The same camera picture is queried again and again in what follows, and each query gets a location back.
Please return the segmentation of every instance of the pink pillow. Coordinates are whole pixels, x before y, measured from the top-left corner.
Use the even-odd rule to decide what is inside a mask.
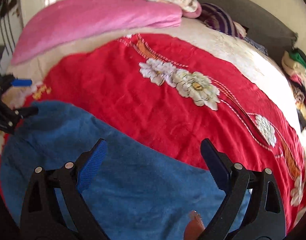
[[[202,13],[202,6],[200,5],[200,3],[198,3],[197,5],[197,10],[195,12],[185,12],[183,11],[183,16],[186,18],[190,18],[190,19],[195,19],[197,17],[199,17]]]
[[[118,29],[175,27],[182,9],[146,0],[61,0],[38,12],[24,28],[11,64],[59,44]]]

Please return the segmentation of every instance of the purple striped fabric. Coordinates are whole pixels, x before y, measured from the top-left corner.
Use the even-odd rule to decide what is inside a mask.
[[[222,8],[211,4],[202,3],[202,13],[198,17],[208,28],[217,30],[227,35],[242,38],[232,18]]]

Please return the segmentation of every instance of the red floral blanket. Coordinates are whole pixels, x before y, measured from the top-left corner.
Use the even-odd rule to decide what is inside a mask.
[[[231,63],[177,38],[130,35],[65,57],[26,105],[33,100],[72,103],[195,167],[207,169],[199,147],[209,138],[232,162],[270,168],[288,231],[306,204],[303,149],[282,112]]]

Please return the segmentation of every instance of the yellow flower center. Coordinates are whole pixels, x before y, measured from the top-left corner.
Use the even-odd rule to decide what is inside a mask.
[[[192,86],[195,90],[198,90],[198,91],[203,90],[203,87],[197,82],[192,83]]]

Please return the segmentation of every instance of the headboard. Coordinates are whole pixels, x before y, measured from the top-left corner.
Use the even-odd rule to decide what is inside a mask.
[[[220,6],[232,19],[248,27],[247,36],[265,46],[269,56],[278,64],[285,50],[290,50],[297,34],[274,15],[250,0],[198,0]]]

